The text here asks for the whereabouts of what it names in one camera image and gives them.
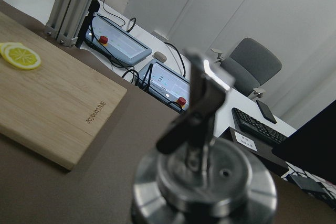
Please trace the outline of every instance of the smartphone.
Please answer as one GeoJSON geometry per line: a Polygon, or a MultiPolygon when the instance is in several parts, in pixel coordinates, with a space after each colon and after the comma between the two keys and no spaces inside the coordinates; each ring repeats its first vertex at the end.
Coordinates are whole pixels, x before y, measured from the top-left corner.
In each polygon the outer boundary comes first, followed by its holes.
{"type": "Polygon", "coordinates": [[[263,102],[261,102],[259,100],[257,100],[257,104],[258,104],[258,107],[259,107],[261,113],[263,114],[263,117],[266,120],[268,120],[272,123],[277,123],[277,121],[275,120],[271,110],[269,109],[269,107],[266,104],[264,104],[263,102]]]}

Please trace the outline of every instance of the black monitor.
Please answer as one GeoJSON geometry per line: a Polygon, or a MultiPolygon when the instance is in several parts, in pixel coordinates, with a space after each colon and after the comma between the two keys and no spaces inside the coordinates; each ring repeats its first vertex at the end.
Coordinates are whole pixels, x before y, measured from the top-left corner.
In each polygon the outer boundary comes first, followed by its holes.
{"type": "Polygon", "coordinates": [[[272,152],[283,160],[336,184],[336,100],[272,152]]]}

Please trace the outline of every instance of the black keyboard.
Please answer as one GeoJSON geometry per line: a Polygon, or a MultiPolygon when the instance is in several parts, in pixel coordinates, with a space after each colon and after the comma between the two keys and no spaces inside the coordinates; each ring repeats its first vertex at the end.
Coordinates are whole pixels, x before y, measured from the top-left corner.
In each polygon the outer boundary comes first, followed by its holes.
{"type": "Polygon", "coordinates": [[[273,130],[237,108],[232,108],[232,115],[236,119],[236,123],[241,131],[266,142],[272,147],[282,143],[287,138],[280,132],[273,130]]]}

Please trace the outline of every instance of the white wall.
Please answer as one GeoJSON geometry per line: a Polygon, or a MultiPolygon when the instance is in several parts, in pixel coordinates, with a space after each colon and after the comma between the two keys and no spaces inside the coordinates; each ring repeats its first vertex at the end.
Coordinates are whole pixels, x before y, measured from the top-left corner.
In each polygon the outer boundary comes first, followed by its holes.
{"type": "Polygon", "coordinates": [[[259,41],[283,65],[264,101],[296,128],[336,98],[334,0],[132,0],[125,14],[214,58],[211,47],[229,55],[245,37],[259,41]]]}

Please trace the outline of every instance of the white table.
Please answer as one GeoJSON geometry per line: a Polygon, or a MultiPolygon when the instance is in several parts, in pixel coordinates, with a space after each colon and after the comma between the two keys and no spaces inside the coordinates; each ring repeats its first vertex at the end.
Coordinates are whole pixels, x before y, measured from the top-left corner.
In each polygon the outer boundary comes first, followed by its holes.
{"type": "MultiPolygon", "coordinates": [[[[28,15],[36,18],[43,24],[45,24],[48,21],[51,9],[53,7],[53,2],[54,0],[4,0],[5,2],[11,4],[12,6],[16,7],[17,9],[21,10],[24,13],[27,13],[28,15]]],[[[119,22],[120,20],[109,15],[105,10],[102,8],[102,4],[100,5],[101,8],[99,12],[104,15],[109,17],[111,20],[115,22],[119,22]]],[[[115,10],[110,8],[107,5],[104,5],[105,9],[108,10],[111,13],[114,13],[120,17],[122,17],[126,21],[126,25],[123,27],[123,29],[127,30],[131,25],[132,22],[129,22],[129,20],[124,17],[123,15],[117,13],[115,10]]],[[[167,56],[167,61],[166,65],[176,71],[177,73],[182,73],[182,65],[181,61],[178,57],[177,52],[167,46],[165,43],[161,42],[154,36],[152,36],[150,33],[142,29],[140,26],[136,25],[132,31],[130,32],[132,36],[149,46],[152,50],[153,53],[156,51],[160,51],[161,53],[165,54],[167,56]]],[[[115,73],[118,75],[122,76],[123,73],[125,72],[124,69],[117,69],[111,66],[111,63],[108,61],[108,59],[103,56],[102,54],[94,51],[93,49],[89,48],[85,43],[82,44],[83,49],[86,49],[90,52],[92,52],[100,61],[102,61],[107,67],[109,67],[111,70],[113,70],[115,73]]],[[[185,62],[185,68],[186,68],[186,77],[187,79],[190,78],[190,63],[188,60],[182,55],[183,60],[185,62]]],[[[148,56],[146,59],[143,61],[139,62],[136,66],[135,69],[137,71],[140,71],[150,60],[152,59],[152,56],[148,56]]],[[[126,76],[127,80],[131,79],[131,74],[126,76]]],[[[225,103],[223,106],[217,111],[216,114],[216,124],[215,124],[215,131],[214,135],[215,136],[220,136],[229,126],[235,128],[235,124],[233,121],[232,117],[232,112],[231,109],[233,107],[236,107],[247,114],[253,116],[254,118],[260,120],[264,124],[272,127],[276,131],[279,131],[285,136],[291,135],[295,129],[282,121],[281,119],[276,117],[277,124],[272,124],[271,122],[267,121],[266,119],[263,118],[257,104],[239,93],[238,91],[232,89],[231,92],[228,94],[225,103]]]]}

